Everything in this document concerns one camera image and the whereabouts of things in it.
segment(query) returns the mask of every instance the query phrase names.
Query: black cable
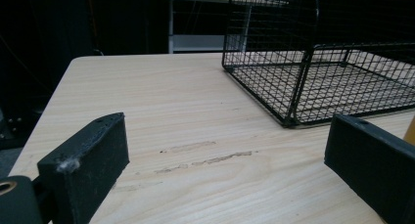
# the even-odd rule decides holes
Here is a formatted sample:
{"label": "black cable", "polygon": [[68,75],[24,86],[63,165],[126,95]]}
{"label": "black cable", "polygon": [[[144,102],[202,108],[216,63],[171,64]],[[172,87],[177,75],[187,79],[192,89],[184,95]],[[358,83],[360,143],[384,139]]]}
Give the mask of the black cable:
{"label": "black cable", "polygon": [[40,81],[39,78],[37,78],[37,76],[24,64],[24,62],[21,59],[19,59],[19,57],[15,54],[15,52],[13,52],[13,50],[10,48],[9,44],[7,44],[7,42],[4,40],[3,35],[1,33],[0,33],[0,40],[3,42],[6,49],[13,56],[13,58],[15,58],[16,61],[18,61],[18,63],[23,67],[23,69],[30,75],[30,77],[32,77],[49,94],[52,94],[53,91],[50,88],[48,88],[42,81]]}

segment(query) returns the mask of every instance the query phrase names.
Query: orange object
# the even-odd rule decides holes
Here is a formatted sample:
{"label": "orange object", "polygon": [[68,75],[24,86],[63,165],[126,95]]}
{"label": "orange object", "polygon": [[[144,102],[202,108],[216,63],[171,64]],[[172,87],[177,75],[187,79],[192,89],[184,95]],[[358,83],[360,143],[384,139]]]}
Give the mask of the orange object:
{"label": "orange object", "polygon": [[415,116],[412,118],[403,140],[415,146]]}

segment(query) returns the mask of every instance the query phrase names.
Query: wood grain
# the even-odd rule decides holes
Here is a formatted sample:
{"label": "wood grain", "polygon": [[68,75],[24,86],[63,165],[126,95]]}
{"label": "wood grain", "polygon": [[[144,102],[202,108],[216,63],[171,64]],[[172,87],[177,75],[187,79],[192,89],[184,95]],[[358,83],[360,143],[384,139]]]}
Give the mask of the wood grain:
{"label": "wood grain", "polygon": [[[323,163],[329,126],[282,128],[221,54],[72,61],[11,175],[124,112],[130,163],[93,223],[382,223]],[[413,112],[369,121],[402,137]]]}

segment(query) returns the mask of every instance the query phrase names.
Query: wooden table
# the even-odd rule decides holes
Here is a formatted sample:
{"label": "wooden table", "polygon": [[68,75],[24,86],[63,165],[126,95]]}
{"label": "wooden table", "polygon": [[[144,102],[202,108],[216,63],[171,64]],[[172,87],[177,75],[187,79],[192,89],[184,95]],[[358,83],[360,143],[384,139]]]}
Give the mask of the wooden table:
{"label": "wooden table", "polygon": [[[11,175],[124,112],[131,162],[93,223],[382,223],[323,163],[329,126],[282,128],[220,54],[72,61]],[[402,137],[413,112],[369,121]]]}

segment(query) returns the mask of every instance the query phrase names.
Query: black wire basket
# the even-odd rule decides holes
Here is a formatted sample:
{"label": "black wire basket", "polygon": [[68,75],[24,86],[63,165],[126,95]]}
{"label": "black wire basket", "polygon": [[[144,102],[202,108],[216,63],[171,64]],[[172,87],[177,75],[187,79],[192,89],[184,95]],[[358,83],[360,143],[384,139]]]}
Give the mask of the black wire basket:
{"label": "black wire basket", "polygon": [[230,0],[223,67],[285,127],[415,107],[412,0]]}

